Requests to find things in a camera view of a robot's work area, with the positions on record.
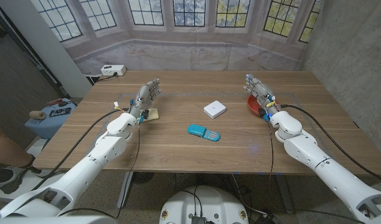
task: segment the blue connector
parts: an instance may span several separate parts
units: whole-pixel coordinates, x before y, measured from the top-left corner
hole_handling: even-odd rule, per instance
[[[264,119],[264,121],[269,122],[270,117],[269,117],[267,114],[265,114],[264,117],[263,117],[263,119]]]

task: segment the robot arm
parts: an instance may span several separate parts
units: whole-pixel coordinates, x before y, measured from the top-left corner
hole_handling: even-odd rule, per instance
[[[284,144],[286,152],[312,169],[358,220],[381,223],[381,192],[363,183],[319,148],[297,119],[281,111],[273,92],[264,83],[250,74],[246,80],[248,86],[244,89],[257,98],[272,126],[278,128],[275,136]]]
[[[107,132],[97,139],[95,147],[88,155],[55,183],[32,190],[11,201],[0,210],[0,217],[55,217],[72,209],[102,168],[125,151],[126,143],[133,136],[131,130],[141,116],[141,110],[148,109],[159,93],[159,79],[143,85],[129,113],[123,113],[109,123]]]

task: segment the electrical outlet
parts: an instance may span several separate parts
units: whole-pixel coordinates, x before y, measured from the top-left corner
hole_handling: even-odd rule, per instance
[[[127,69],[124,65],[104,65],[101,68],[102,75],[112,76],[117,72],[117,75],[124,75]]]

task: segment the window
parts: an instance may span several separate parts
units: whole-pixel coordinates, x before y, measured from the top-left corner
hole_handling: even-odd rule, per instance
[[[300,41],[308,43],[309,36],[313,32],[316,18],[318,18],[319,11],[321,10],[323,0],[316,0],[313,10],[311,11],[307,23],[305,24],[303,34],[301,34]]]
[[[160,0],[128,0],[134,24],[163,26]]]
[[[82,34],[65,0],[31,0],[31,2],[60,42]]]
[[[264,30],[289,36],[301,0],[272,0]]]
[[[116,26],[106,0],[80,0],[93,30],[100,30]]]
[[[174,0],[175,26],[204,26],[205,0]]]
[[[219,0],[217,27],[245,27],[250,0]]]

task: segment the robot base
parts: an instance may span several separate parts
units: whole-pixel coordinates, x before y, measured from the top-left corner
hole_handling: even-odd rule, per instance
[[[160,224],[179,223],[236,223],[247,224],[248,217],[245,207],[237,198],[228,192],[211,186],[201,185],[196,189],[196,196],[202,204],[202,216],[200,215],[200,204],[193,193],[195,186],[185,189],[190,193],[180,191],[172,196],[161,209]]]

